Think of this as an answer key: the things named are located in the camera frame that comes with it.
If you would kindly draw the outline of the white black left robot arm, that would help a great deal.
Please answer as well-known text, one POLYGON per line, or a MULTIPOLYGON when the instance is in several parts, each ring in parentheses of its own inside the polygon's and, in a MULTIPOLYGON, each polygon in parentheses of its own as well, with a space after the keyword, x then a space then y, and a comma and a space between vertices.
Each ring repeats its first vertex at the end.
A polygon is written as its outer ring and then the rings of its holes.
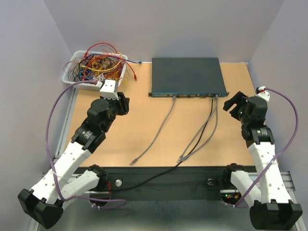
POLYGON ((103 189, 107 185, 107 175, 98 165, 89 167, 72 182, 69 179, 105 140, 116 116, 128 112, 129 98, 122 92, 118 92, 115 99, 100 97, 94 100, 87 110, 87 117, 57 162, 37 184, 19 192, 17 198, 23 211, 49 229, 60 220, 66 207, 82 198, 86 191, 103 189))

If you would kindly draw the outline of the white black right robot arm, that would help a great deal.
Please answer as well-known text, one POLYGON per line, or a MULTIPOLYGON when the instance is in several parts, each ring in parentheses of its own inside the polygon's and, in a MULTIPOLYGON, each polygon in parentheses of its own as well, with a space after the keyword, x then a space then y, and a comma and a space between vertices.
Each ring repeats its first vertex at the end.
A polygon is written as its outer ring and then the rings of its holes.
POLYGON ((224 103, 223 110, 241 122, 242 137, 255 163, 257 178, 251 180, 244 166, 230 164, 221 182, 227 188, 234 186, 238 190, 241 198, 233 207, 245 202, 256 230, 289 231, 303 210, 286 189, 277 162, 279 155, 275 153, 275 139, 265 124, 269 100, 269 90, 261 87, 254 96, 239 91, 224 103))

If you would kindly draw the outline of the teal network switch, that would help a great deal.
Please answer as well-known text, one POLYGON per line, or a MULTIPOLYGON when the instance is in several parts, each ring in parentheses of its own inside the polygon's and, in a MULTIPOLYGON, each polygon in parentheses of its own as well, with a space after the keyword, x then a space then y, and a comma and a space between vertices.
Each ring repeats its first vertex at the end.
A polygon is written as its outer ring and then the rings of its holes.
POLYGON ((152 98, 226 97, 218 58, 153 58, 152 98))

